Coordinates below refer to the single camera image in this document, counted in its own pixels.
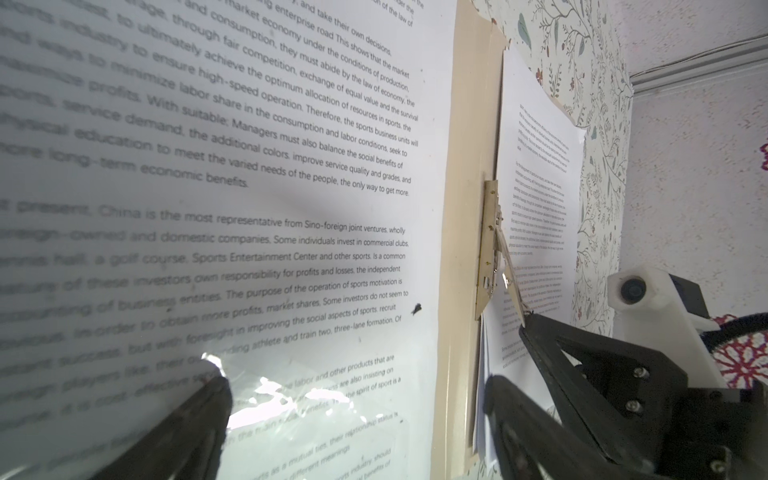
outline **red and white patterned fabric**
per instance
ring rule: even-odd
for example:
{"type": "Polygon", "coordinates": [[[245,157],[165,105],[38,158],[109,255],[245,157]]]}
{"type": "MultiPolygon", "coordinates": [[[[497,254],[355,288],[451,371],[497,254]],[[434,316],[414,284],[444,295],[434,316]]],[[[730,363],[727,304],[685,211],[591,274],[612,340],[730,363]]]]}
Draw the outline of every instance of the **red and white patterned fabric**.
{"type": "MultiPolygon", "coordinates": [[[[735,320],[725,315],[713,320],[720,325],[735,320]]],[[[750,389],[755,380],[768,383],[768,343],[766,333],[741,336],[713,352],[720,373],[731,389],[750,389]]]]}

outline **printed page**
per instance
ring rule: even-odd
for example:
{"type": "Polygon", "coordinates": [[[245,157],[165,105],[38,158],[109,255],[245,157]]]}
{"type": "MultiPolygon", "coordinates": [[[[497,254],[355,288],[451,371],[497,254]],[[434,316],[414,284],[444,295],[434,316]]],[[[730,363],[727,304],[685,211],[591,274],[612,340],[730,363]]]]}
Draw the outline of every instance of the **printed page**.
{"type": "MultiPolygon", "coordinates": [[[[520,54],[504,55],[496,178],[515,277],[533,311],[571,322],[584,131],[547,96],[520,54]]],[[[549,392],[528,355],[501,274],[485,309],[489,375],[503,375],[544,408],[549,392]]]]}
{"type": "Polygon", "coordinates": [[[0,8],[0,475],[427,478],[455,1],[0,8]]]}

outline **green leaf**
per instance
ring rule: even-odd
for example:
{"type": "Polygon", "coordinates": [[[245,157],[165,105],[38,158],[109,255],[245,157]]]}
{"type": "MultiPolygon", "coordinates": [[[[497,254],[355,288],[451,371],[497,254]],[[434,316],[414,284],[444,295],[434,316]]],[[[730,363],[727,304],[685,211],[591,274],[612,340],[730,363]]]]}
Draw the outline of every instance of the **green leaf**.
{"type": "Polygon", "coordinates": [[[520,18],[518,19],[518,33],[520,34],[520,39],[528,46],[528,48],[531,47],[531,36],[528,34],[528,27],[525,26],[525,18],[523,18],[523,14],[520,14],[520,18]]]}

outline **camera lens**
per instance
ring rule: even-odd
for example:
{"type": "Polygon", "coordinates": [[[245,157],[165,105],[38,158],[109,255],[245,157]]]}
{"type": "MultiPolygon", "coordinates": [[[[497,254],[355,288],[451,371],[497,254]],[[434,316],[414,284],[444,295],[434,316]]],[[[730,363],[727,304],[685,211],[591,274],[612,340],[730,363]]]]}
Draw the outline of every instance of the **camera lens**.
{"type": "Polygon", "coordinates": [[[630,305],[645,296],[645,282],[641,278],[630,278],[621,286],[621,298],[630,305]]]}

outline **screw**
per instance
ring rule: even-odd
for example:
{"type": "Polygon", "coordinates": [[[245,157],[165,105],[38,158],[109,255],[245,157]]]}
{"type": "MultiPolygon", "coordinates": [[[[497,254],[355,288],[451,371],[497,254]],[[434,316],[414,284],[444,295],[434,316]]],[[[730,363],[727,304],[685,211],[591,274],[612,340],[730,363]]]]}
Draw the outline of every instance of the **screw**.
{"type": "Polygon", "coordinates": [[[633,372],[632,376],[636,379],[647,379],[650,376],[650,372],[648,372],[645,368],[638,366],[633,372]]]}
{"type": "Polygon", "coordinates": [[[722,460],[713,460],[710,463],[710,468],[715,473],[725,473],[725,471],[728,469],[728,464],[722,460]]]}
{"type": "Polygon", "coordinates": [[[630,400],[624,407],[632,413],[640,414],[643,412],[643,404],[637,400],[630,400]]]}

